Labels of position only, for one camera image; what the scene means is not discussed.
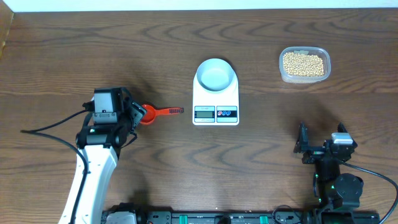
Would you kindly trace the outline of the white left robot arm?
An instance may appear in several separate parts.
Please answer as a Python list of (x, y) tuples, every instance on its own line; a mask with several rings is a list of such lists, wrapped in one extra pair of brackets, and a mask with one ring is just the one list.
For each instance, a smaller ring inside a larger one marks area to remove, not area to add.
[(97, 88), (76, 135), (76, 170), (60, 223), (100, 223), (121, 149), (133, 143), (146, 114), (124, 87)]

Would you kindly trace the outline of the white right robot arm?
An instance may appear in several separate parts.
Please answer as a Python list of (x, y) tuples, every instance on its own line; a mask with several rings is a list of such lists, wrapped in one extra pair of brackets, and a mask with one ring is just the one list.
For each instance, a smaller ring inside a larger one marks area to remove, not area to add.
[(360, 205), (363, 180), (353, 174), (340, 171), (340, 165), (351, 159), (357, 143), (345, 129), (343, 123), (326, 139), (322, 146), (311, 146), (307, 127), (300, 123), (294, 153), (302, 155), (303, 164), (313, 164), (314, 195), (324, 210), (353, 210)]

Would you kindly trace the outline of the red measuring scoop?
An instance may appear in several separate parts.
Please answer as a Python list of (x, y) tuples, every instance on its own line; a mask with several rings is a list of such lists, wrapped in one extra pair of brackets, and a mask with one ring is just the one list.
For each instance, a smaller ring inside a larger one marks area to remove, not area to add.
[(158, 116), (175, 115), (184, 112), (184, 109), (181, 107), (171, 107), (159, 110), (148, 104), (143, 104), (142, 107), (146, 110), (146, 114), (141, 119), (140, 123), (144, 125), (152, 124)]

